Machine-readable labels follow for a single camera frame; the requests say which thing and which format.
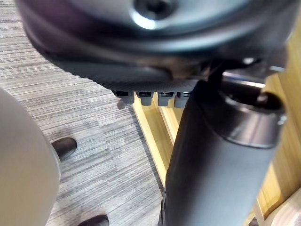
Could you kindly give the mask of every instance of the black cylinder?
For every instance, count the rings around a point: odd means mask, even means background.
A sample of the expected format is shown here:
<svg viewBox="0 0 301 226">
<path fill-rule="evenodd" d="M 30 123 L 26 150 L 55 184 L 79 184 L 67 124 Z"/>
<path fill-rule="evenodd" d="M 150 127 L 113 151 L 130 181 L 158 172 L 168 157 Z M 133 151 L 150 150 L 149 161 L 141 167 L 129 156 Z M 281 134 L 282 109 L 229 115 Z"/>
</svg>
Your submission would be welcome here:
<svg viewBox="0 0 301 226">
<path fill-rule="evenodd" d="M 159 225 L 241 226 L 286 120 L 279 98 L 231 99 L 199 82 L 184 109 Z"/>
</svg>

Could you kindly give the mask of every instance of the gray striped carpet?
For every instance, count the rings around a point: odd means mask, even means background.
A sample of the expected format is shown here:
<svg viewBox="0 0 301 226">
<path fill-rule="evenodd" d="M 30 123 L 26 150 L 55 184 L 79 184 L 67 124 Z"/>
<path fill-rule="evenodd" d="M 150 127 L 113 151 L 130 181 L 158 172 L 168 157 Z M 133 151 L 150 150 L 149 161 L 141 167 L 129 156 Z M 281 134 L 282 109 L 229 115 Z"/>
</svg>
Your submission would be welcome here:
<svg viewBox="0 0 301 226">
<path fill-rule="evenodd" d="M 48 63 L 28 42 L 13 1 L 0 0 L 0 87 L 18 99 L 55 141 L 77 152 L 62 163 L 48 226 L 76 226 L 108 214 L 111 226 L 154 226 L 161 193 L 132 107 L 117 109 L 105 88 Z"/>
</svg>

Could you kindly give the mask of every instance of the shoe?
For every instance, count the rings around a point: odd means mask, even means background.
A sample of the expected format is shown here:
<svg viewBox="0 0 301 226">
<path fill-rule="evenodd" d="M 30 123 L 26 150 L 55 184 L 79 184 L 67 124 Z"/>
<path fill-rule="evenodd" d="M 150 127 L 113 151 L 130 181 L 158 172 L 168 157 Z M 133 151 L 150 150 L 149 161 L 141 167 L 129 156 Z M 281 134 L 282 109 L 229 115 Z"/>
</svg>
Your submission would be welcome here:
<svg viewBox="0 0 301 226">
<path fill-rule="evenodd" d="M 79 226 L 109 226 L 109 219 L 106 215 L 98 215 L 80 223 Z"/>
<path fill-rule="evenodd" d="M 64 161 L 71 154 L 73 154 L 77 148 L 76 140 L 71 137 L 65 137 L 52 143 L 60 161 Z"/>
</svg>

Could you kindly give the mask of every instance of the wooden furniture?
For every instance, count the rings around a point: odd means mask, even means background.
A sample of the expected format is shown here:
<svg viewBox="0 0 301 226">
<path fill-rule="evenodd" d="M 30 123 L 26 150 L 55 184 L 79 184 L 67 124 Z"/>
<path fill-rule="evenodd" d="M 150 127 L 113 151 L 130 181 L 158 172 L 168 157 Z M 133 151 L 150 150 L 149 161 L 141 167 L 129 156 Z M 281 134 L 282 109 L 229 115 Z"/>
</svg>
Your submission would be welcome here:
<svg viewBox="0 0 301 226">
<path fill-rule="evenodd" d="M 288 121 L 279 151 L 271 164 L 245 225 L 256 215 L 259 225 L 266 217 L 301 187 L 301 16 L 289 45 L 289 64 L 285 73 L 267 79 L 266 90 L 277 93 L 287 107 Z M 158 107 L 154 95 L 152 106 L 133 104 L 138 121 L 154 159 L 162 184 L 181 120 L 182 109 Z"/>
</svg>

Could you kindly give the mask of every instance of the person's foot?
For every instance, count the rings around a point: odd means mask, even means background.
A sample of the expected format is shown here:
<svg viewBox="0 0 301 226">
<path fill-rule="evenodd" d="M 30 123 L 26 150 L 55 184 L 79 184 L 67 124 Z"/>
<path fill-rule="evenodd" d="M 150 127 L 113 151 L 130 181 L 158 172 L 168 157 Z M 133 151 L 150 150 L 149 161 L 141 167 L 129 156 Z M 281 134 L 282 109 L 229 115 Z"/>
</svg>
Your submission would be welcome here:
<svg viewBox="0 0 301 226">
<path fill-rule="evenodd" d="M 71 154 L 73 154 L 77 148 L 76 140 L 71 137 L 65 137 L 52 143 L 60 161 L 64 161 Z"/>
<path fill-rule="evenodd" d="M 109 226 L 109 219 L 106 215 L 98 215 L 80 223 L 79 226 Z"/>
</svg>

